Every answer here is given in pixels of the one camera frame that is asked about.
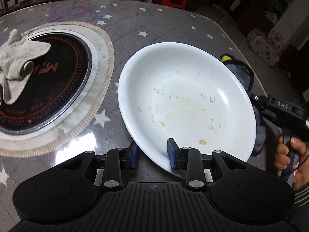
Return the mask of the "person's right hand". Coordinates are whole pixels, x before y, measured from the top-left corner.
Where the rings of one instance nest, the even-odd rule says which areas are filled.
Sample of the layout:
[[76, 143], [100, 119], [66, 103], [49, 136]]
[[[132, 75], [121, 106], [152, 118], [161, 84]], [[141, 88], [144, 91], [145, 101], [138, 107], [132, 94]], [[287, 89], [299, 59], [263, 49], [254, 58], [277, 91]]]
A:
[[[300, 155], [299, 163], [302, 165], [298, 168], [293, 181], [293, 188], [295, 190], [300, 189], [308, 183], [308, 146], [303, 141], [293, 137], [290, 140], [291, 147]], [[282, 136], [278, 139], [278, 145], [275, 153], [274, 165], [279, 170], [285, 170], [290, 164], [290, 158], [287, 154], [289, 152], [288, 147], [284, 144]]]

